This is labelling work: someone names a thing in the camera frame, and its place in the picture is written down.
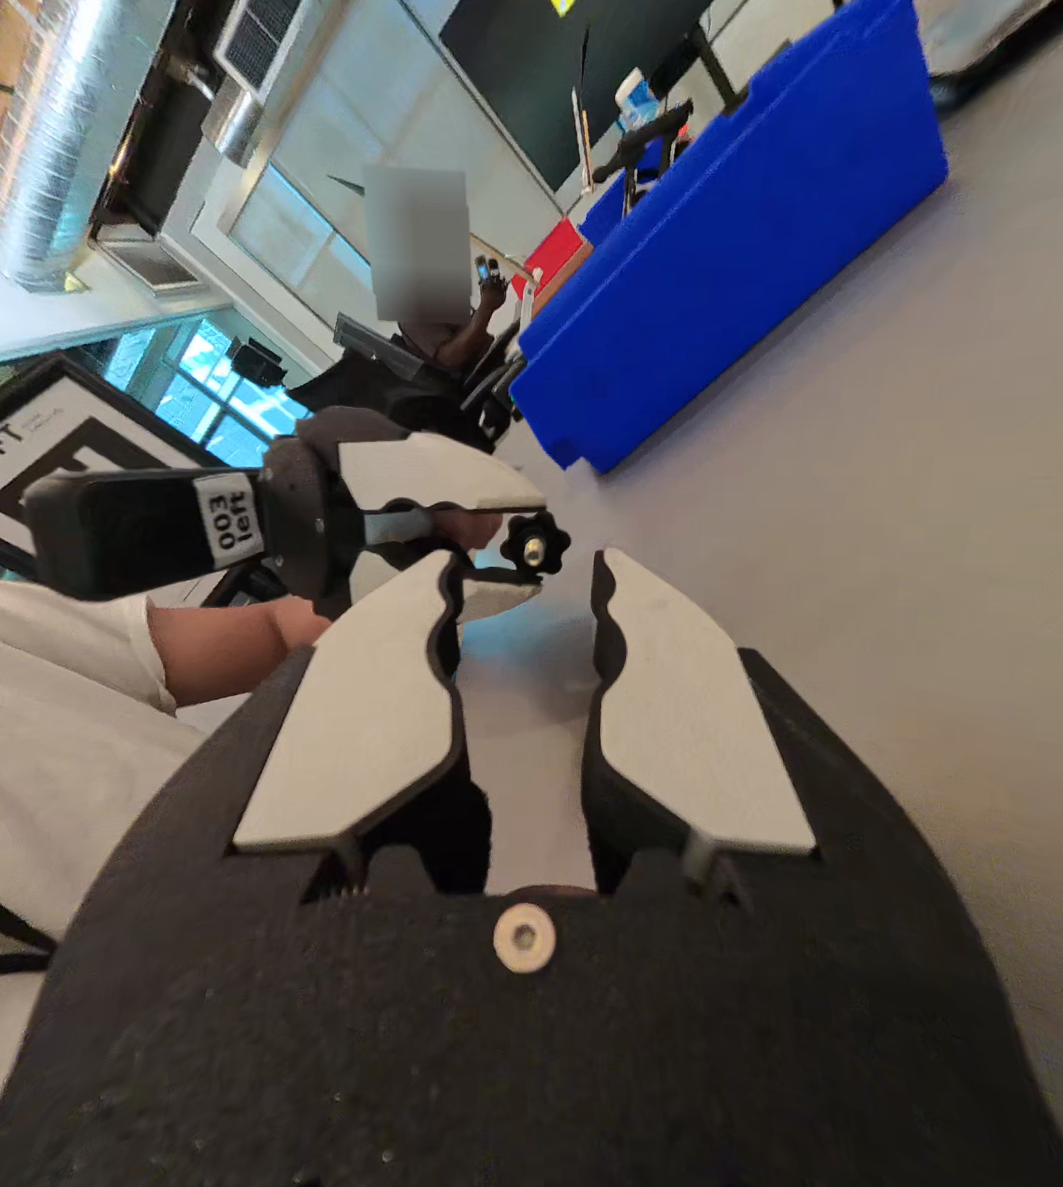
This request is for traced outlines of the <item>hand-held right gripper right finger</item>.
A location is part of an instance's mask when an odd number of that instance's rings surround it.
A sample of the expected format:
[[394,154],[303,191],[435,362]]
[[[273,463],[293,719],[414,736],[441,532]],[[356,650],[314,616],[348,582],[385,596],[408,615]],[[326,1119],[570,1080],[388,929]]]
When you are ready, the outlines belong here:
[[818,842],[744,661],[719,624],[624,551],[594,556],[598,689],[582,802],[617,854],[808,857]]

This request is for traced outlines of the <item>black metal stand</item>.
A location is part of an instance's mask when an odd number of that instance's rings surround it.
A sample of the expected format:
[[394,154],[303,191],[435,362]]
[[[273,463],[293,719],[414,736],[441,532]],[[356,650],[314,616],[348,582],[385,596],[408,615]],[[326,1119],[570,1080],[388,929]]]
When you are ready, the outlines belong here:
[[659,162],[655,177],[657,180],[661,179],[672,165],[675,144],[687,128],[693,111],[693,102],[686,99],[649,124],[635,128],[623,135],[613,157],[605,165],[592,169],[592,185],[596,187],[600,186],[618,171],[624,171],[630,185],[634,186],[635,175],[638,174],[642,157],[654,143],[659,144]]

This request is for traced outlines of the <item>framed marker sign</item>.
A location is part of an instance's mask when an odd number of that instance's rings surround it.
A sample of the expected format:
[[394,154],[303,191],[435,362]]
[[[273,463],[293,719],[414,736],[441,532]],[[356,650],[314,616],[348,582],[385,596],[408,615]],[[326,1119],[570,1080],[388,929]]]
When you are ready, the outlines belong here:
[[45,478],[223,464],[108,381],[53,354],[0,385],[0,570],[33,582],[23,495]]

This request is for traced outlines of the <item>red bin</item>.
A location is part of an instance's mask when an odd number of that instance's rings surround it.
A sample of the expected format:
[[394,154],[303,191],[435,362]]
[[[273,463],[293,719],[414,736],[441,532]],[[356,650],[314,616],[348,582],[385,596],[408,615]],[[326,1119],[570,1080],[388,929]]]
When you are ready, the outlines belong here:
[[539,276],[534,297],[537,303],[546,302],[592,256],[593,250],[592,243],[568,216],[565,216],[520,264],[523,271],[511,276],[510,285],[515,295],[524,298],[524,274],[532,279]]

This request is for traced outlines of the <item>large black screen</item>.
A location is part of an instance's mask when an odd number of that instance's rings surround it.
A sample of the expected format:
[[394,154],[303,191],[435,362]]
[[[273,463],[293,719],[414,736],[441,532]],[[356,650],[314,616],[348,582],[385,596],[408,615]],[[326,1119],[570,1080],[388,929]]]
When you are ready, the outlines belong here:
[[552,192],[579,169],[572,98],[591,141],[615,123],[615,92],[676,52],[709,2],[461,2],[439,41]]

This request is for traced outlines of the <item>person's light clothing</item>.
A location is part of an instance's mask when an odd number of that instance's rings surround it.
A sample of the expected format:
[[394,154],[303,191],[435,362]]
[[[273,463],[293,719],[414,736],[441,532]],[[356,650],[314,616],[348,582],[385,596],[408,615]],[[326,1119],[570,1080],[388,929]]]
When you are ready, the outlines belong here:
[[[195,608],[85,603],[0,582],[0,908],[57,948],[90,886],[165,781],[201,746],[169,677],[168,621]],[[0,1091],[42,972],[0,975]]]

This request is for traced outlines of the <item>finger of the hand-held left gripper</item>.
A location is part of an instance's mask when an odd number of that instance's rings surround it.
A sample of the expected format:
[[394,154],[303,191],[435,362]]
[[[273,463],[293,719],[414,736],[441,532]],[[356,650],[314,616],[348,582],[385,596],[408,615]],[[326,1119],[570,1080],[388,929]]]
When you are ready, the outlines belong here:
[[483,620],[504,615],[542,593],[542,580],[508,568],[474,567],[467,553],[432,542],[379,545],[364,549],[350,573],[350,601],[361,603],[379,587],[419,564],[426,557],[450,557],[461,575],[461,610],[457,620]]
[[403,439],[342,442],[337,472],[362,512],[540,512],[539,488],[502,459],[450,438],[411,433]]

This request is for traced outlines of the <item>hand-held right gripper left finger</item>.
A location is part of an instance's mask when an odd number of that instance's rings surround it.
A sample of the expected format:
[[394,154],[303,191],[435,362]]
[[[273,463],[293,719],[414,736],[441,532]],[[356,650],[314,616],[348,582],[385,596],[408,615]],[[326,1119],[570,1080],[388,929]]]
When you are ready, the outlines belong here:
[[240,855],[485,857],[456,687],[468,568],[431,552],[326,631],[232,836]]

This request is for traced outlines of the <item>black knob screw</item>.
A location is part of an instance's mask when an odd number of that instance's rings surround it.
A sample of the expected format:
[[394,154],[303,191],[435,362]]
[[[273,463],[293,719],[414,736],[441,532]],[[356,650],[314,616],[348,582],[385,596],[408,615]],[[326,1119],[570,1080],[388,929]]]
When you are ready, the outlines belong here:
[[524,578],[556,577],[571,545],[572,537],[558,526],[553,515],[539,511],[511,515],[498,552]]

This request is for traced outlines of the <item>silver air duct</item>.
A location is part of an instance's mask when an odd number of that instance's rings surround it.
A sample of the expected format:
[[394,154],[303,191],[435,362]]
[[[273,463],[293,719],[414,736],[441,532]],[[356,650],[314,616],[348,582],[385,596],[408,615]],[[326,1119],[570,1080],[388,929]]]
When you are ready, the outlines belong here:
[[63,289],[172,2],[43,3],[0,136],[0,272]]

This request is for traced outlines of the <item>small blue bin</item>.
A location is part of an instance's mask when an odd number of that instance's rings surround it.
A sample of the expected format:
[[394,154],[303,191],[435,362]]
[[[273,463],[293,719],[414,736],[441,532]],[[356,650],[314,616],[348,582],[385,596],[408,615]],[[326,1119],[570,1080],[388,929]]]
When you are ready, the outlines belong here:
[[[661,162],[665,156],[665,144],[661,139],[649,143],[634,169],[634,203],[644,201],[645,197],[656,187],[660,176]],[[618,170],[607,180],[602,193],[588,208],[583,221],[577,230],[582,239],[587,240],[597,250],[612,234],[613,230],[624,219],[625,207],[625,170]]]

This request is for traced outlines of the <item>person's left hand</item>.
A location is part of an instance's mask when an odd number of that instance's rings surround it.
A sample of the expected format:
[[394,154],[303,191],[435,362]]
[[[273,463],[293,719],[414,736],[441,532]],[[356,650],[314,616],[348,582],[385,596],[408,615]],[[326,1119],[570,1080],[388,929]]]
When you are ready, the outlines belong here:
[[434,536],[450,542],[467,554],[484,549],[504,523],[502,512],[448,509],[430,514]]

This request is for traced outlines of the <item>blue plastic bin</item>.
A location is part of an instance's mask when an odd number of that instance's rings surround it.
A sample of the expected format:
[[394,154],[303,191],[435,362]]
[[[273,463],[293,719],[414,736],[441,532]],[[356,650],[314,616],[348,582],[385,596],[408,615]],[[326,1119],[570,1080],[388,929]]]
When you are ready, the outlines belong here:
[[510,394],[561,469],[623,463],[933,195],[909,2],[845,3],[710,122],[530,324]]

